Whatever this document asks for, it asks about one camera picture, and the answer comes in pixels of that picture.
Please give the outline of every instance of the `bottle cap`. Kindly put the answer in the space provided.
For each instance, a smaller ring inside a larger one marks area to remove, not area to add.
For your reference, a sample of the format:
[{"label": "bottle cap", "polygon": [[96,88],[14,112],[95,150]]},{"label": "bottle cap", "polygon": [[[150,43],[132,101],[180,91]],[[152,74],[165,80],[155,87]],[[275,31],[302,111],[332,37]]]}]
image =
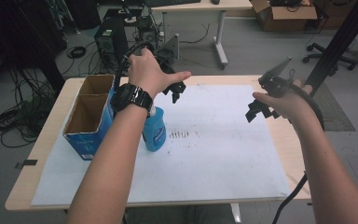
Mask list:
[{"label": "bottle cap", "polygon": [[154,104],[152,104],[152,107],[150,108],[150,112],[149,112],[149,116],[155,116],[156,115],[156,107],[154,106]]}]

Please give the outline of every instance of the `cardboard box on floor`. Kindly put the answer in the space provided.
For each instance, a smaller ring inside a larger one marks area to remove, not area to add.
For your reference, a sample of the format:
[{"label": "cardboard box on floor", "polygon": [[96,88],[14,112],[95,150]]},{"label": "cardboard box on floor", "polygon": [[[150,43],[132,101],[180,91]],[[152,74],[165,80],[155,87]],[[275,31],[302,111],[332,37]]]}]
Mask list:
[{"label": "cardboard box on floor", "polygon": [[272,7],[267,0],[251,3],[263,31],[303,31],[307,20],[316,20],[315,7],[308,0],[303,7]]},{"label": "cardboard box on floor", "polygon": [[84,161],[92,160],[112,125],[113,80],[109,75],[86,77],[63,129],[63,136]]},{"label": "cardboard box on floor", "polygon": [[318,20],[309,21],[309,26],[318,30],[337,30],[342,23],[344,23],[346,17],[339,16],[327,16],[320,8],[315,6]]},{"label": "cardboard box on floor", "polygon": [[320,8],[329,18],[346,18],[357,0],[314,0],[313,5]]}]

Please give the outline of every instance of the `table leg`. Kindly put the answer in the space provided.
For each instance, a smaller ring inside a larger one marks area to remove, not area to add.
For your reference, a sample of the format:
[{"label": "table leg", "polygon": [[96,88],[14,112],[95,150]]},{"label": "table leg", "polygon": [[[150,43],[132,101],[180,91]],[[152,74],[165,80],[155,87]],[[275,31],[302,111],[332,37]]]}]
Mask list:
[{"label": "table leg", "polygon": [[220,11],[219,15],[219,25],[217,27],[217,36],[213,37],[214,45],[216,46],[217,54],[219,55],[220,62],[222,64],[222,68],[225,68],[225,66],[228,64],[228,60],[226,57],[226,54],[222,47],[222,33],[223,33],[223,25],[225,23],[225,11]]}]

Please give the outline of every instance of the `chair wheel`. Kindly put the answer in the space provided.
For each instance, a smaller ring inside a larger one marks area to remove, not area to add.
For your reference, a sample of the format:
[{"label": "chair wheel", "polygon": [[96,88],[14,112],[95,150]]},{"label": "chair wheel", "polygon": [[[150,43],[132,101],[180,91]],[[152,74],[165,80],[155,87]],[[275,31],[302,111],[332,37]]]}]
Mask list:
[{"label": "chair wheel", "polygon": [[308,45],[307,46],[307,51],[312,51],[313,50],[313,46],[312,45]]},{"label": "chair wheel", "polygon": [[351,64],[350,66],[348,66],[348,70],[353,70],[354,69],[354,67],[356,66],[356,64]]},{"label": "chair wheel", "polygon": [[303,58],[303,63],[309,63],[310,62],[310,57],[305,57]]}]

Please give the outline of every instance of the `blue spray bottle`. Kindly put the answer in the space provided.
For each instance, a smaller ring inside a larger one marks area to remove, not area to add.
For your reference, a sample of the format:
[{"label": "blue spray bottle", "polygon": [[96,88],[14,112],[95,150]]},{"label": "blue spray bottle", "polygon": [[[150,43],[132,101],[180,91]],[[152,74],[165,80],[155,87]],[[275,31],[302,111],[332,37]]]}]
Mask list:
[{"label": "blue spray bottle", "polygon": [[163,115],[164,111],[153,105],[150,109],[150,117],[146,119],[143,138],[149,151],[155,152],[159,150],[167,138],[165,124],[162,119]]}]

